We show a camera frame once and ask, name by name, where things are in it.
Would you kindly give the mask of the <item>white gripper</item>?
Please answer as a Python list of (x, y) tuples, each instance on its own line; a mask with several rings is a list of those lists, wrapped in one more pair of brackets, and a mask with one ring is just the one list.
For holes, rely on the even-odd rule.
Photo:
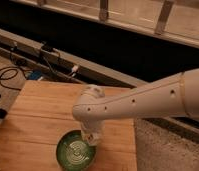
[(87, 140), (87, 135), (98, 134), (97, 143), (100, 144), (103, 141), (102, 133), (103, 122), (102, 121), (82, 121), (81, 122), (81, 136), (83, 140)]

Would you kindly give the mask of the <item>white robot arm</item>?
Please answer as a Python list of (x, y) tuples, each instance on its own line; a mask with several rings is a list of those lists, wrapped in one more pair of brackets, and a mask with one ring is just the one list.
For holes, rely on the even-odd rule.
[(114, 96), (105, 96), (97, 85), (87, 85), (73, 105), (82, 137), (91, 146), (99, 143), (102, 123), (110, 119), (199, 118), (199, 69), (181, 72)]

